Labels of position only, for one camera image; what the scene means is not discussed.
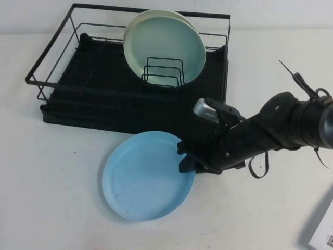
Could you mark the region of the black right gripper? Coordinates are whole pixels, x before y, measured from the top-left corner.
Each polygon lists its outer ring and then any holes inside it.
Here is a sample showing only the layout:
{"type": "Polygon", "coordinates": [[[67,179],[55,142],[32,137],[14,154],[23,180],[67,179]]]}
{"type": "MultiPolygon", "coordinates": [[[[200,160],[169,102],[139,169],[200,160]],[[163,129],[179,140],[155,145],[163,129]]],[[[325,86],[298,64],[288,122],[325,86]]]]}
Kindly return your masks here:
{"type": "Polygon", "coordinates": [[[245,167],[240,156],[240,141],[245,134],[246,127],[233,126],[227,132],[201,140],[178,142],[177,153],[186,154],[179,163],[179,172],[221,174],[224,170],[245,167]]]}

